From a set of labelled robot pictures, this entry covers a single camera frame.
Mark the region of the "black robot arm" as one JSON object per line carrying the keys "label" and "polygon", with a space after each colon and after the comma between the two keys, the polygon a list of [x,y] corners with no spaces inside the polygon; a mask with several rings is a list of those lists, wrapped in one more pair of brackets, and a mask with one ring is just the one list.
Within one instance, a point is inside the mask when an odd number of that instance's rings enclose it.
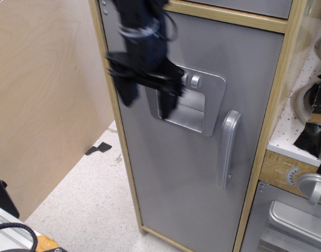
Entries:
{"label": "black robot arm", "polygon": [[177,38],[178,29],[167,37],[163,7],[168,1],[114,1],[120,14],[118,31],[125,52],[108,52],[109,72],[125,106],[138,97],[138,85],[160,92],[161,118],[167,119],[182,95],[184,70],[167,58],[167,43]]}

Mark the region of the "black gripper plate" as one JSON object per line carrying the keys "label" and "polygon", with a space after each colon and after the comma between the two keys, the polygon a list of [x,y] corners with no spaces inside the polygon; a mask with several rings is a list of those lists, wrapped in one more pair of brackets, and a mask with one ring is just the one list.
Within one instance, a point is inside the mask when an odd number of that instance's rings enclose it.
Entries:
{"label": "black gripper plate", "polygon": [[167,119],[182,95],[183,70],[167,58],[167,41],[157,36],[125,38],[126,51],[110,51],[110,74],[123,104],[138,98],[137,84],[160,90],[161,119]]}

